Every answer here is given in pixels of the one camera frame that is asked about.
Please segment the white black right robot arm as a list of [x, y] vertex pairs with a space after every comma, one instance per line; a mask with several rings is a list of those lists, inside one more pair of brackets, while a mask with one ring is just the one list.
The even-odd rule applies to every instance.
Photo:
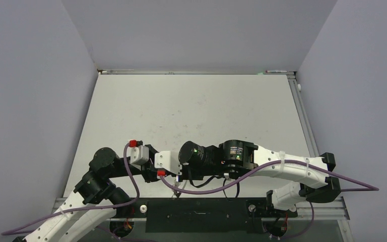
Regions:
[[339, 179], [328, 174], [336, 166], [332, 153], [303, 157], [241, 140], [208, 147], [187, 141], [179, 151], [178, 160], [182, 178], [190, 182], [206, 176], [236, 180], [254, 169], [254, 176], [287, 180], [287, 185], [267, 192], [265, 211], [272, 216], [303, 201], [329, 203], [341, 193]]

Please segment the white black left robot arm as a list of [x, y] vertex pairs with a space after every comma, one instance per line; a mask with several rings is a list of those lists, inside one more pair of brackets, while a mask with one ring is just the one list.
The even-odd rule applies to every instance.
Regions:
[[15, 234], [15, 241], [78, 241], [104, 220], [126, 216], [140, 198], [134, 175], [140, 174], [147, 183], [157, 181], [157, 153], [136, 140], [126, 144], [122, 157], [111, 148], [100, 148], [63, 204], [30, 223], [41, 222], [37, 229], [26, 231], [22, 226], [5, 234]]

